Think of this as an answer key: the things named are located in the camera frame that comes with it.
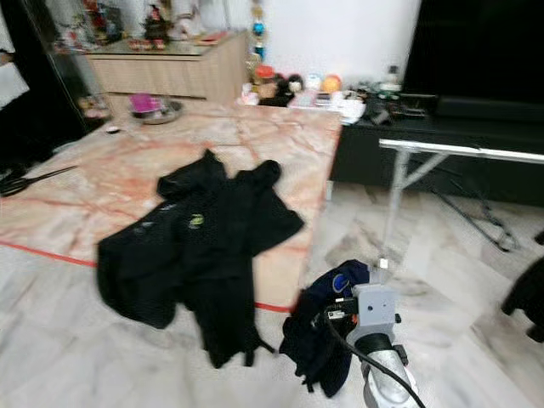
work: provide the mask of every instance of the gray machine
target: gray machine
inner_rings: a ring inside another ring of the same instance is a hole
[[[395,313],[396,293],[382,284],[364,284],[353,288],[357,298],[357,326],[348,334],[348,344],[400,377],[417,394],[414,377],[405,368],[408,364],[404,348],[393,345],[393,326],[400,323]],[[329,312],[329,319],[343,317],[343,312]],[[391,376],[361,361],[365,379],[364,396],[368,408],[417,408],[417,402]]]

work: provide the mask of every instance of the scissors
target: scissors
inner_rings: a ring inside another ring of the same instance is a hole
[[[53,177],[53,176],[56,176],[57,174],[67,172],[71,170],[72,168],[76,168],[76,167],[77,166],[62,168],[60,170],[57,170],[56,172],[47,173],[47,174],[44,174],[43,176],[34,177],[34,178],[21,177],[21,178],[15,178],[13,180],[0,182],[0,197],[13,196],[14,194],[20,193],[22,190],[26,190],[30,185],[36,183],[37,181],[48,179],[49,177]]]

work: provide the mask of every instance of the marble floor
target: marble floor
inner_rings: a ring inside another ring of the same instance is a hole
[[[387,198],[382,189],[335,185],[301,286],[347,258],[376,259]],[[473,201],[456,201],[477,214]],[[523,314],[498,311],[544,253],[532,241],[544,209],[494,207],[519,240],[516,252],[497,251],[433,195],[411,192],[402,202],[387,284],[399,292],[396,334],[429,408],[544,406],[544,346],[525,336]],[[286,356],[262,349],[253,368],[237,356],[214,370],[183,308],[165,331],[154,330],[108,310],[89,267],[7,247],[0,260],[0,408],[365,406],[356,361],[334,399],[308,394]],[[262,336],[276,347],[285,318],[258,311]]]

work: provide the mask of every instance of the black hoodie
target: black hoodie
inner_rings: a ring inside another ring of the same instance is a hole
[[[184,303],[216,368],[240,351],[251,366],[254,349],[267,346],[254,322],[252,257],[303,226],[273,190],[280,175],[277,162],[265,161],[228,179],[206,150],[160,178],[165,201],[99,243],[105,303],[156,328],[170,324],[176,303]]]

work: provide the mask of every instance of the black television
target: black television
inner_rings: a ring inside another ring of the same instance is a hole
[[[437,115],[544,122],[544,0],[422,0],[403,93]]]

